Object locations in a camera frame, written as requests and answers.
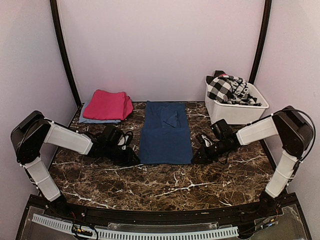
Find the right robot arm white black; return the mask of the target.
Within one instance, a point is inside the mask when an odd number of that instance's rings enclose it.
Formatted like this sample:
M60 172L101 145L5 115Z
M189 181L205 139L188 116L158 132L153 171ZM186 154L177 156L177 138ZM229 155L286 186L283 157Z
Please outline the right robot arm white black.
M222 155L266 139L278 138L282 153L270 181L259 196L255 213L266 217L274 210L281 194L295 178L300 165L310 154L316 141L316 125L304 111L289 105L261 119L234 130L225 119L211 126L216 141L207 134L197 136L200 147L193 164L218 162Z

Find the dark blue garment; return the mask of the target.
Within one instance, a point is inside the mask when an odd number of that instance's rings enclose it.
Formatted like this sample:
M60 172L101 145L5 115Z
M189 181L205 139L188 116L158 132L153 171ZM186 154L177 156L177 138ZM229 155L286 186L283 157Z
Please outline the dark blue garment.
M182 102L146 103L138 153L142 164L191 163L193 150L185 107Z

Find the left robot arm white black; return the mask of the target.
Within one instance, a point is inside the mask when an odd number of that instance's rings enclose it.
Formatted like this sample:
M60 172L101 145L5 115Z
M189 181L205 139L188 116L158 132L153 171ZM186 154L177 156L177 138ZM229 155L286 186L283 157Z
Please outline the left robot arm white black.
M10 133L16 162L24 169L31 183L51 203L51 210L60 218L71 213L62 191L51 176L42 159L42 149L67 149L90 158L107 158L113 164L131 167L141 163L130 144L133 132L123 132L113 125L103 131L91 133L72 130L35 110L23 119Z

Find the pink trousers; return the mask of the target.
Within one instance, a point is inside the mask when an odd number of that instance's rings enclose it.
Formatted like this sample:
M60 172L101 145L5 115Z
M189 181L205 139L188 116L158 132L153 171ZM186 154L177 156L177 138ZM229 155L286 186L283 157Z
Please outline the pink trousers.
M125 92L96 90L83 116L94 120L125 120L133 112L131 98Z

